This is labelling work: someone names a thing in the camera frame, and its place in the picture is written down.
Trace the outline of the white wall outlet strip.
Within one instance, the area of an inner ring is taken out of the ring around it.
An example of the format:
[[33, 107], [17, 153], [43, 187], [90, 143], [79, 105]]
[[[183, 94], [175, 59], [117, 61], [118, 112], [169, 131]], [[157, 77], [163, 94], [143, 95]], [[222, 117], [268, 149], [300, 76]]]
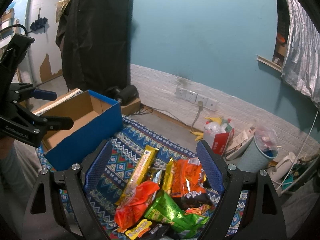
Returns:
[[199, 102], [201, 102], [204, 108], [209, 109], [211, 111], [215, 111], [217, 107], [216, 100], [208, 98], [196, 92], [193, 92], [191, 90], [187, 90], [185, 88], [177, 87], [175, 91], [175, 95], [179, 99], [183, 99], [185, 101], [188, 101], [194, 104], [198, 104]]

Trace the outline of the gold snack pack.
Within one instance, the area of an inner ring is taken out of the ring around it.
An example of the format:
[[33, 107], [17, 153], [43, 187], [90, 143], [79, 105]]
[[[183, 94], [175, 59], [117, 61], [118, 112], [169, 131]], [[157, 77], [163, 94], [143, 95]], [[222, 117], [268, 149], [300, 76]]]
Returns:
[[172, 189], [172, 183], [174, 179], [174, 167], [175, 167], [176, 161], [173, 158], [170, 158], [169, 162], [166, 165], [165, 168], [165, 174], [163, 177], [163, 184], [162, 189], [167, 193], [171, 194]]

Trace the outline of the orange black chip bag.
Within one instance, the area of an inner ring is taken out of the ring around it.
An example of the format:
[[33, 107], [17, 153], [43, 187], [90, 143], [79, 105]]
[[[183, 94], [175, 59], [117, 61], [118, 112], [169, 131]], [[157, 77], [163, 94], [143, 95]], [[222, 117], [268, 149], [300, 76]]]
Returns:
[[205, 172], [198, 158], [179, 159], [173, 167], [173, 182], [170, 196], [182, 210], [212, 206], [203, 187]]

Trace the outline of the orange red snack bag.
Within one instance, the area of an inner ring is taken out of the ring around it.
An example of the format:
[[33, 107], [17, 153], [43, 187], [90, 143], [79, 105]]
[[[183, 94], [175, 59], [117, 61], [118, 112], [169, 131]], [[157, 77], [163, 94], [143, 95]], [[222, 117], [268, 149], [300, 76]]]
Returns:
[[154, 193], [158, 190], [157, 183], [147, 180], [136, 186], [123, 198], [114, 215], [114, 221], [120, 231], [126, 231], [138, 222], [148, 208]]

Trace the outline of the silver foil snack pack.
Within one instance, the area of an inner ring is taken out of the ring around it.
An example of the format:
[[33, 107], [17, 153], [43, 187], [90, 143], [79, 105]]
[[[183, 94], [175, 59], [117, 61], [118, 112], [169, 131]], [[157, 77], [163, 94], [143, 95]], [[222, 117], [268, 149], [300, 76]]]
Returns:
[[154, 183], [157, 183], [158, 185], [161, 184], [162, 177], [163, 177], [163, 169], [158, 169], [158, 168], [152, 168], [151, 169], [151, 176], [150, 180]]

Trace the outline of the silver foil curtain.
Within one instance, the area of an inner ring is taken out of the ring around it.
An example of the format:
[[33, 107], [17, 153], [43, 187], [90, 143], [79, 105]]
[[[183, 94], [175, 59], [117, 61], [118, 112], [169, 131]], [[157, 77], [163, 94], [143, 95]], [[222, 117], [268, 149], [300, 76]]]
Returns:
[[319, 32], [298, 0], [286, 0], [289, 12], [283, 80], [319, 108]]

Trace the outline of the long yellow snack pack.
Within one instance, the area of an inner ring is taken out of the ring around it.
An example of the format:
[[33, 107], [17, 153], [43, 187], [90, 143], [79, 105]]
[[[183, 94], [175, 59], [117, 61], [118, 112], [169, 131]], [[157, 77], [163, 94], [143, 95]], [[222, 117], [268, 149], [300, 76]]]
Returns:
[[153, 160], [158, 153], [159, 149], [151, 147], [149, 145], [146, 145], [144, 148], [144, 152], [135, 166], [134, 171], [131, 174], [130, 179], [127, 182], [127, 185], [125, 186], [120, 198], [116, 202], [116, 205], [120, 205], [123, 201], [123, 198], [127, 196], [130, 192], [133, 191], [133, 189], [141, 184], [144, 180], [144, 177], [146, 173], [148, 172], [149, 168], [151, 167], [151, 164], [153, 163]]

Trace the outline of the black roller device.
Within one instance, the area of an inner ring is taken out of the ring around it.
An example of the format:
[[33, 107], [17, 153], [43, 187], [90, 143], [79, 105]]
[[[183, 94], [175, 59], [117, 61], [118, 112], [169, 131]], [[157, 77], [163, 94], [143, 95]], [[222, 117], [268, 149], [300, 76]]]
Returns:
[[123, 89], [118, 86], [110, 87], [106, 90], [106, 96], [118, 101], [123, 106], [139, 97], [139, 94], [136, 86], [128, 85]]

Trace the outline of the blue cardboard box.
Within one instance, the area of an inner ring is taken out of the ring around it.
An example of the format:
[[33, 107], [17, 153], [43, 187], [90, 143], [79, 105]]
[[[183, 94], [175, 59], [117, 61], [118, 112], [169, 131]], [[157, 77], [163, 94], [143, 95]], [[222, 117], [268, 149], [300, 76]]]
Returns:
[[74, 121], [71, 129], [49, 131], [42, 140], [44, 157], [57, 171], [82, 162], [103, 140], [123, 129], [119, 102], [91, 90], [74, 89], [33, 113]]

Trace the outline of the wooden window ledge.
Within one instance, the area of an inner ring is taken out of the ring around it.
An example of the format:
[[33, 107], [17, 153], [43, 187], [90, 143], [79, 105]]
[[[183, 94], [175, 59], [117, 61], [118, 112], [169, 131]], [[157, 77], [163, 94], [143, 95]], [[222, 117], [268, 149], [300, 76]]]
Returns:
[[273, 68], [274, 70], [276, 70], [278, 72], [281, 72], [281, 66], [279, 66], [278, 64], [276, 64], [276, 63], [274, 63], [274, 62], [272, 62], [272, 61], [270, 61], [270, 60], [268, 60], [268, 59], [266, 59], [266, 58], [264, 58], [262, 56], [259, 56], [259, 55], [257, 56], [257, 60], [259, 62], [261, 62], [261, 63]]

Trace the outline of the green snack bag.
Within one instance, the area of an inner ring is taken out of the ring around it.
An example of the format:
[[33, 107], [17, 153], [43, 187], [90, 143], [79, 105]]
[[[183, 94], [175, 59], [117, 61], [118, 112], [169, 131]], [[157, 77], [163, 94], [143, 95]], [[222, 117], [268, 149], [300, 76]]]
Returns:
[[209, 217], [185, 213], [163, 190], [157, 192], [143, 216], [154, 222], [168, 224], [180, 239], [193, 238], [209, 221]]

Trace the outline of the patterned blue tablecloth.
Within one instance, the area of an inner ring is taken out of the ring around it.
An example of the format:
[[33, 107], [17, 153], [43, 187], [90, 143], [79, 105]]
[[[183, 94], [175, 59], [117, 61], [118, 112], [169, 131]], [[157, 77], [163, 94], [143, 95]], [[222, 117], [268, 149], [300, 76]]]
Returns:
[[[97, 188], [88, 194], [89, 203], [111, 239], [128, 239], [123, 233], [115, 230], [117, 225], [114, 222], [116, 210], [114, 203], [119, 199], [146, 145], [159, 149], [153, 162], [155, 168], [165, 169], [171, 158], [178, 160], [197, 156], [195, 150], [190, 151], [133, 119], [123, 117], [123, 126], [124, 128], [121, 131], [110, 138], [113, 147], [111, 158], [105, 167]], [[44, 146], [36, 148], [36, 154], [42, 167], [52, 172], [55, 171], [55, 168], [46, 159]], [[204, 213], [205, 216], [210, 218], [214, 214], [221, 196], [217, 191], [210, 189], [209, 186], [204, 187], [213, 204], [213, 207]], [[226, 236], [237, 233], [246, 205], [247, 193], [248, 191], [242, 191], [240, 194], [238, 205]]]

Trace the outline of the red white shopping bag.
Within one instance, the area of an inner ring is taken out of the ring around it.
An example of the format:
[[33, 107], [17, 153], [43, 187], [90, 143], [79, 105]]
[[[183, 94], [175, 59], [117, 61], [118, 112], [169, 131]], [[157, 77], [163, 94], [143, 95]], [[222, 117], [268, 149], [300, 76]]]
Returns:
[[207, 117], [204, 125], [203, 139], [211, 147], [213, 152], [223, 155], [228, 143], [234, 137], [234, 125], [230, 118], [225, 119], [223, 116], [214, 118]]

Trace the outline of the white kettle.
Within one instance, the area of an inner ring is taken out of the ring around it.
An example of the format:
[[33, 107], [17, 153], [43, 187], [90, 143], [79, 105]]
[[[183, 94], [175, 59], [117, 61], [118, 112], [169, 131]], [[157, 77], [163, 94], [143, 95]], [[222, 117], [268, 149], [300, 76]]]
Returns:
[[267, 172], [272, 181], [279, 181], [285, 176], [292, 165], [296, 163], [296, 155], [293, 152], [289, 152], [276, 166], [269, 167]]

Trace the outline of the black yellow snack bag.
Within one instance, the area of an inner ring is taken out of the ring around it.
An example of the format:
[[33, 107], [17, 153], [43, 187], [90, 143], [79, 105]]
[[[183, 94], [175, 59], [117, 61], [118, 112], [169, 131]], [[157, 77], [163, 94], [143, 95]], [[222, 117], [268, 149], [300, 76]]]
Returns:
[[131, 240], [161, 239], [169, 228], [168, 224], [143, 219], [133, 228], [126, 230], [125, 236]]

